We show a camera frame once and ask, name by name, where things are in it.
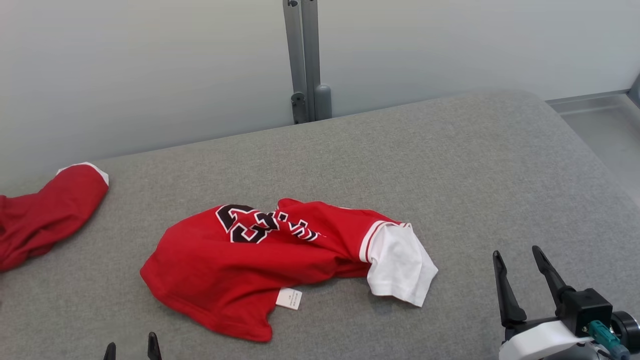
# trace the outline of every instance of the white sleeve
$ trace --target white sleeve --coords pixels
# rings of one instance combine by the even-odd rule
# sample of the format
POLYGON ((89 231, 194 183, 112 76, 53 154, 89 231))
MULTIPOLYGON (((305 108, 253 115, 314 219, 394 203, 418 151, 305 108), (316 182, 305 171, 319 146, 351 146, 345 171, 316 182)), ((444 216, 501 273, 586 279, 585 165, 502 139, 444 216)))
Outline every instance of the white sleeve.
POLYGON ((420 307, 438 272, 411 224, 380 227, 369 244, 368 260, 367 282, 373 295, 391 295, 420 307))

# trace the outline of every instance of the white panel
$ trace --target white panel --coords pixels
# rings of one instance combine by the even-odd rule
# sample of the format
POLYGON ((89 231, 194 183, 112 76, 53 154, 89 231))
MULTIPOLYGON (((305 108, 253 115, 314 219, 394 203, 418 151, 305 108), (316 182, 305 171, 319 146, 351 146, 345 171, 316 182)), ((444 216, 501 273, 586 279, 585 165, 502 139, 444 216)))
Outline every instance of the white panel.
POLYGON ((0 182, 293 124, 291 94, 281 1, 0 2, 0 182))
POLYGON ((476 88, 623 90, 640 72, 640 0, 320 0, 318 13, 334 116, 476 88))

